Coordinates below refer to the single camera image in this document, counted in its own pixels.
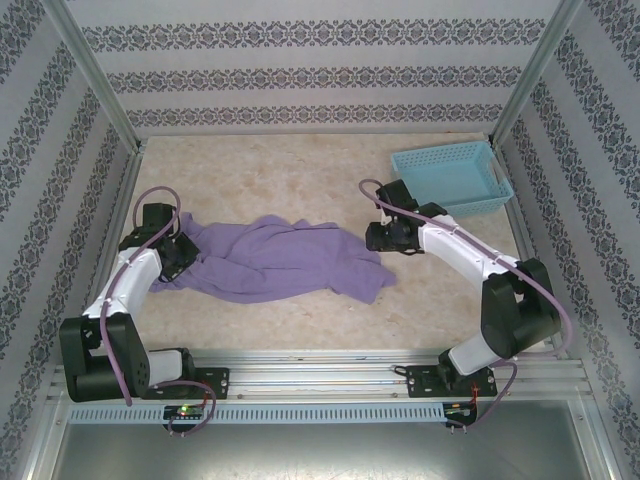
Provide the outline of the purple t-shirt with white print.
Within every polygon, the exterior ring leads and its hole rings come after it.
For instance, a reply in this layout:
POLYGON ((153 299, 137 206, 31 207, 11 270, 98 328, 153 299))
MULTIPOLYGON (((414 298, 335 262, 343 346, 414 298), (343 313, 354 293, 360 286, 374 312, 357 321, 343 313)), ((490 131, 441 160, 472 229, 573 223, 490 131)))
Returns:
POLYGON ((204 226, 184 213, 181 229, 200 253, 175 280, 154 281, 152 293, 191 289, 255 304, 327 289, 372 304, 382 289, 397 283, 378 253, 332 222, 290 223, 266 215, 246 225, 204 226))

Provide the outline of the light blue plastic basket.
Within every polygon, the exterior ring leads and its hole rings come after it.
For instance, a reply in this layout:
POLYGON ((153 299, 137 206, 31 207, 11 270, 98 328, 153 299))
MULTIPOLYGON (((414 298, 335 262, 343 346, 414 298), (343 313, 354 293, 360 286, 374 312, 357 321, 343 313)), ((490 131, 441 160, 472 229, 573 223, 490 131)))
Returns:
POLYGON ((436 203, 455 218, 494 213, 514 195, 486 141, 397 152, 391 166, 419 204, 436 203))

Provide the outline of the circuit board with green light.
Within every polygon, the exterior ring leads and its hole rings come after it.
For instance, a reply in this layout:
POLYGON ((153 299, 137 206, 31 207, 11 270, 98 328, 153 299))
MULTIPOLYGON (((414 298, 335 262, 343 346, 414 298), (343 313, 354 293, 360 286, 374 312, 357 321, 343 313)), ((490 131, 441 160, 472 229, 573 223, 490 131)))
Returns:
POLYGON ((163 411, 163 419, 170 420, 202 420, 205 408, 200 405, 166 406, 163 411))

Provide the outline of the metal base panel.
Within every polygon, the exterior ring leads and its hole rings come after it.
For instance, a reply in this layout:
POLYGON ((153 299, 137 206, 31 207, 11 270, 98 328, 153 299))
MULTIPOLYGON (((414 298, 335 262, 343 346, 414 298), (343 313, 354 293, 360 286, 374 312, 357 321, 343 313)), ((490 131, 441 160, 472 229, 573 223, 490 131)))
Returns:
POLYGON ((575 440, 433 424, 73 425, 54 480, 591 480, 575 440))

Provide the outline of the aluminium side rail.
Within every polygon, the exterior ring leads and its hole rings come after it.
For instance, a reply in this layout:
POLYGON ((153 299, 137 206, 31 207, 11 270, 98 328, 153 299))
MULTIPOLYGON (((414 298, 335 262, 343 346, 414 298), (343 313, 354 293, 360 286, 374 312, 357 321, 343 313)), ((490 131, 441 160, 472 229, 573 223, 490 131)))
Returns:
POLYGON ((126 156, 104 147, 94 165, 64 254, 65 272, 73 284, 60 295, 65 306, 54 340, 61 364, 76 351, 83 351, 83 312, 111 275, 140 162, 138 151, 126 156))
MULTIPOLYGON (((505 204, 505 210, 509 219, 510 228, 514 237, 515 245, 519 256, 522 259, 538 257, 536 248, 534 247, 529 230, 527 229, 526 218, 522 213, 520 202, 517 196, 517 188, 514 181, 511 179, 509 169, 507 167, 502 151, 498 146, 493 148, 496 156, 496 160, 502 169, 506 180, 512 186, 513 197, 505 204)), ((560 330, 558 333, 553 334, 551 337, 542 341, 542 347, 532 347, 528 350, 527 354, 521 354, 520 358, 534 359, 566 359, 566 349, 562 348, 564 345, 564 323, 560 321, 560 330)))

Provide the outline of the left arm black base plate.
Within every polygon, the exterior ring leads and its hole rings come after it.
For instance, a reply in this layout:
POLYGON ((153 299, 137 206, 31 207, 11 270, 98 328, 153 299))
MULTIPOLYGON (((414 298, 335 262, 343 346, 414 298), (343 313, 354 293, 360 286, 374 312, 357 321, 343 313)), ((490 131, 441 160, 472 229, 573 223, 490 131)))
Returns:
MULTIPOLYGON (((195 368, 188 381, 208 386, 217 399, 226 399, 229 388, 230 371, 228 368, 195 368)), ((143 396, 145 400, 210 400, 211 395, 204 388, 192 385, 165 386, 150 388, 143 396)))

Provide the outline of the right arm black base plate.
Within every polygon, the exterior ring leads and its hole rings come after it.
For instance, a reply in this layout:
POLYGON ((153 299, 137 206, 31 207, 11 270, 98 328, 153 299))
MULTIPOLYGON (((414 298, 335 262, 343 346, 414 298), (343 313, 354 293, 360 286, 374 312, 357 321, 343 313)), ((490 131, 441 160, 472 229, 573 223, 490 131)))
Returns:
POLYGON ((411 398, 495 397, 498 394, 493 370, 485 367, 471 375, 456 372, 447 376, 440 365, 407 366, 406 384, 411 398))

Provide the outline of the aluminium mounting rail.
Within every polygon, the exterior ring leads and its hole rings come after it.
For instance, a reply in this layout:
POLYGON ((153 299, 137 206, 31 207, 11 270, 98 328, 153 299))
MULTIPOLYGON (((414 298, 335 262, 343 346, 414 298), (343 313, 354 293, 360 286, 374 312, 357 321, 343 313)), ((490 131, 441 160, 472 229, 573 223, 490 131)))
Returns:
MULTIPOLYGON (((205 350, 198 367, 230 370, 227 401, 247 403, 391 402, 409 398, 399 366, 434 365, 433 350, 205 350)), ((580 360, 517 360, 506 401, 569 400, 593 389, 580 360)))

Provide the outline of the aluminium frame post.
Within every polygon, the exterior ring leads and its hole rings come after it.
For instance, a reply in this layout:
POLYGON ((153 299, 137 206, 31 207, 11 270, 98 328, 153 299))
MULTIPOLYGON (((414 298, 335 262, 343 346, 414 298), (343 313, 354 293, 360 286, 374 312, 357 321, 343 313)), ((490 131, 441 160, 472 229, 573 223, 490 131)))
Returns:
POLYGON ((106 73, 101 68, 96 55, 85 38, 82 29, 74 19, 66 1, 40 1, 121 140, 130 152, 138 152, 141 140, 135 133, 125 109, 118 100, 106 73))
POLYGON ((554 51, 584 0, 559 0, 557 8, 541 34, 528 63, 516 82, 515 88, 506 102, 501 115, 489 135, 493 147, 503 144, 515 121, 528 101, 530 93, 544 73, 554 51))

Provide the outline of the aluminium frame beam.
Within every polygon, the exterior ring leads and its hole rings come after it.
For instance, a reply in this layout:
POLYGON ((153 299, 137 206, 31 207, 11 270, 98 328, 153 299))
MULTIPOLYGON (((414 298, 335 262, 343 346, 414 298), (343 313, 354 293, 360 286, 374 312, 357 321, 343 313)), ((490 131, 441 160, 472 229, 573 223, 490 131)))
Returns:
POLYGON ((589 480, 623 480, 596 402, 578 399, 570 410, 589 480))
POLYGON ((60 394, 44 403, 35 433, 27 444, 13 480, 52 480, 64 439, 68 416, 67 398, 60 394))

